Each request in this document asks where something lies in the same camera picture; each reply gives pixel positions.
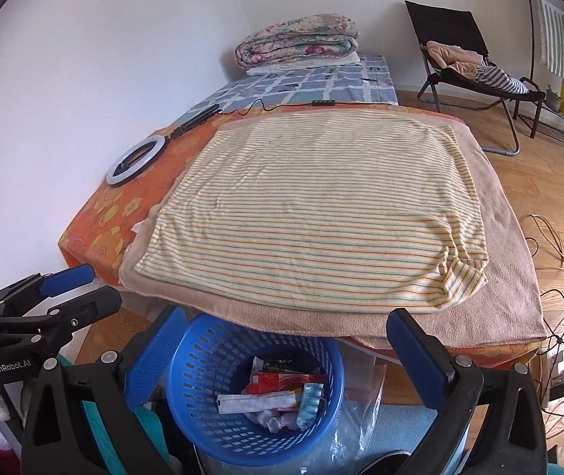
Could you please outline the green white package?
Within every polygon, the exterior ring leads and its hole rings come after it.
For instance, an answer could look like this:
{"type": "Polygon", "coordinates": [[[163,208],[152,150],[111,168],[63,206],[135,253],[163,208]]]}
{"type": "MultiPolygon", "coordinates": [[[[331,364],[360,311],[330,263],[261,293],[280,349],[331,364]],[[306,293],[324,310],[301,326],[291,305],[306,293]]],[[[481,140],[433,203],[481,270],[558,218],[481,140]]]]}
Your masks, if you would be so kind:
{"type": "Polygon", "coordinates": [[[257,357],[253,359],[256,372],[283,374],[321,374],[321,366],[314,360],[303,357],[257,357]]]}

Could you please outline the striped yellow towel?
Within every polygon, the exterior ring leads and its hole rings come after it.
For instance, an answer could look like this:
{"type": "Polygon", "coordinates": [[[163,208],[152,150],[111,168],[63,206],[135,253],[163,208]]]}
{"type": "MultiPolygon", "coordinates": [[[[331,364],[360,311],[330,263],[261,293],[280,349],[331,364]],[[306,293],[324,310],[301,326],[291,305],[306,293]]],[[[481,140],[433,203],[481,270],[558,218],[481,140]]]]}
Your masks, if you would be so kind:
{"type": "Polygon", "coordinates": [[[452,127],[344,109],[221,127],[134,268],[263,306],[432,313],[477,293],[488,262],[452,127]]]}

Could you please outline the blue plastic trash basket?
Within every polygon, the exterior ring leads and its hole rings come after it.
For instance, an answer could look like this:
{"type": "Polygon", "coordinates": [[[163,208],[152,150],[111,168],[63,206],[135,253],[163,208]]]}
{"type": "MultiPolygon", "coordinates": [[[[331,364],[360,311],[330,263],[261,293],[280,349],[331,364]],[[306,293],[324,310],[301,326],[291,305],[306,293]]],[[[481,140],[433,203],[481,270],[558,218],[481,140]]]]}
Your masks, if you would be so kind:
{"type": "Polygon", "coordinates": [[[182,330],[166,395],[177,427],[204,454],[273,466],[306,455],[336,425],[344,381],[334,340],[201,314],[182,330]]]}

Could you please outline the black folding chair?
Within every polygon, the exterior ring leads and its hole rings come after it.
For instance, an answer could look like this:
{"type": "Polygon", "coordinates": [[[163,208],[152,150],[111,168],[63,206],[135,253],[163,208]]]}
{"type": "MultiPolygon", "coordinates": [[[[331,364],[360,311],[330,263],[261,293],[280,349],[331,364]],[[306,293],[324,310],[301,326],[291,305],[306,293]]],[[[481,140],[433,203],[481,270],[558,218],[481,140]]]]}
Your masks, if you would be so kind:
{"type": "Polygon", "coordinates": [[[485,39],[472,12],[427,6],[407,0],[407,14],[424,59],[427,78],[416,98],[433,104],[440,112],[446,104],[440,99],[437,86],[445,84],[493,98],[486,105],[474,106],[474,112],[500,106],[504,110],[514,146],[511,149],[485,146],[487,153],[516,157],[521,151],[515,120],[522,103],[541,110],[546,92],[529,77],[514,77],[490,58],[485,39]],[[430,100],[424,94],[430,91],[430,100]]]}

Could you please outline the light blue cream tube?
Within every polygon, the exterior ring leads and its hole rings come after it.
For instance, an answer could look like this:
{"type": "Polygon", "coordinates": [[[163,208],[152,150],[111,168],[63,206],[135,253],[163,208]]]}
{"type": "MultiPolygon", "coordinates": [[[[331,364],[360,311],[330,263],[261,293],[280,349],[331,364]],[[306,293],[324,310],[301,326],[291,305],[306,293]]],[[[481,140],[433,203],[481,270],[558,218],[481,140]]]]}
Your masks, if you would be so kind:
{"type": "Polygon", "coordinates": [[[306,383],[303,385],[303,394],[296,416],[296,426],[299,430],[310,429],[315,424],[323,392],[323,383],[306,383]]]}

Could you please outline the white tissue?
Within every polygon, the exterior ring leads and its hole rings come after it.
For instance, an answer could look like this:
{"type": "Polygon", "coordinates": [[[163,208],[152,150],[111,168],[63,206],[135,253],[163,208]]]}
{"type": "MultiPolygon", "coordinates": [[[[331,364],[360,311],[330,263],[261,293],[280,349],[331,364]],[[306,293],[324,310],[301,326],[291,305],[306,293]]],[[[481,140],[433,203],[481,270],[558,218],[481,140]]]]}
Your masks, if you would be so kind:
{"type": "Polygon", "coordinates": [[[278,410],[261,410],[249,415],[252,422],[260,425],[270,433],[278,433],[282,430],[297,431],[297,413],[279,412],[278,410]]]}

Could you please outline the blue checked bedsheet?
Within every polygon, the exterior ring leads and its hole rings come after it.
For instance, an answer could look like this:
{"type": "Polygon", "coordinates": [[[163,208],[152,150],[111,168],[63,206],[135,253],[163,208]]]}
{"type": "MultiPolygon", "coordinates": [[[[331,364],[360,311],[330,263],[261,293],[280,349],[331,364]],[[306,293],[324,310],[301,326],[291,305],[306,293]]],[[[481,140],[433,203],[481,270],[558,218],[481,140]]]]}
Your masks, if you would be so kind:
{"type": "Polygon", "coordinates": [[[362,55],[352,65],[325,65],[279,74],[242,76],[208,95],[175,121],[183,124],[211,105],[223,113],[243,110],[256,100],[266,107],[306,104],[316,100],[338,103],[384,103],[396,105],[397,92],[386,60],[362,55]]]}

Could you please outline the red medicine box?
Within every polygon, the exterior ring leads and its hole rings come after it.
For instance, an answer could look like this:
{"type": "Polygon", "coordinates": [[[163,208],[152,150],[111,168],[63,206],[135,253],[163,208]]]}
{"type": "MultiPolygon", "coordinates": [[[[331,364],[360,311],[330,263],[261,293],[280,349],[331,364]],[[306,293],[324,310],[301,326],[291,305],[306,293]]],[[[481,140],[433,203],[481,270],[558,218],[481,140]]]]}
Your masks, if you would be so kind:
{"type": "Polygon", "coordinates": [[[247,395],[264,395],[269,392],[293,391],[303,389],[306,383],[323,383],[327,378],[323,374],[283,374],[258,372],[251,375],[251,381],[243,390],[247,395]]]}

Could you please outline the clothes on chair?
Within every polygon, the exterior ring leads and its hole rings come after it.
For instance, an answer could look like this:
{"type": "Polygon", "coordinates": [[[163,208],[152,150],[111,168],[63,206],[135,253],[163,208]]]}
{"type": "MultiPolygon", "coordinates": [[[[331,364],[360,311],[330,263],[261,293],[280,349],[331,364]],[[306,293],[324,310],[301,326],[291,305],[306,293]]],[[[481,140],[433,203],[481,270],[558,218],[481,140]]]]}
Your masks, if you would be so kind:
{"type": "Polygon", "coordinates": [[[428,41],[425,51],[441,70],[453,70],[471,82],[513,95],[525,95],[529,92],[529,88],[518,78],[509,76],[474,50],[428,41]]]}

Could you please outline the striped hanging cloth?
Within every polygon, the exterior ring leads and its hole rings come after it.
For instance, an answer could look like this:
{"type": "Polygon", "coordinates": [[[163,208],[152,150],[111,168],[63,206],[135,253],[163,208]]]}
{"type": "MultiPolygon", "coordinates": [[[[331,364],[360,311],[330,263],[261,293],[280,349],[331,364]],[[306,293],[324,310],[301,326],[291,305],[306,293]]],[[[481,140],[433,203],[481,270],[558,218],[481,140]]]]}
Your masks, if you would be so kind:
{"type": "Polygon", "coordinates": [[[541,63],[564,80],[564,1],[536,1],[541,26],[541,63]]]}

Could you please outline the folded floral quilt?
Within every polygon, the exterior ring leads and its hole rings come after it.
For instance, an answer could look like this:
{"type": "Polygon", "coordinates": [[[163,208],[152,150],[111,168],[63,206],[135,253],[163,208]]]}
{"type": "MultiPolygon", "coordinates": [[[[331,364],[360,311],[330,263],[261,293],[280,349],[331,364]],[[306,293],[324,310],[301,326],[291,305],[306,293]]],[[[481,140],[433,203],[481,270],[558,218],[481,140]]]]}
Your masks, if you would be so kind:
{"type": "Polygon", "coordinates": [[[314,14],[270,25],[242,40],[237,65],[251,69],[308,59],[340,59],[358,50],[355,22],[340,14],[314,14]]]}

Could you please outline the white pillow under quilt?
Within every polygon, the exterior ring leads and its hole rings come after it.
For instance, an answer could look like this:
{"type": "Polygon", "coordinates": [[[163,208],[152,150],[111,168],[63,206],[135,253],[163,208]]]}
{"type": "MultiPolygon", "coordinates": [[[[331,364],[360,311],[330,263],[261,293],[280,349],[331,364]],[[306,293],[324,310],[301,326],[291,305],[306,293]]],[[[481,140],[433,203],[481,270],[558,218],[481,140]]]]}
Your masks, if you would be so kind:
{"type": "Polygon", "coordinates": [[[339,67],[340,65],[358,65],[360,62],[359,54],[356,51],[341,58],[307,58],[290,62],[267,63],[258,65],[255,68],[247,69],[247,76],[281,74],[288,71],[300,69],[316,69],[323,67],[339,67]]]}

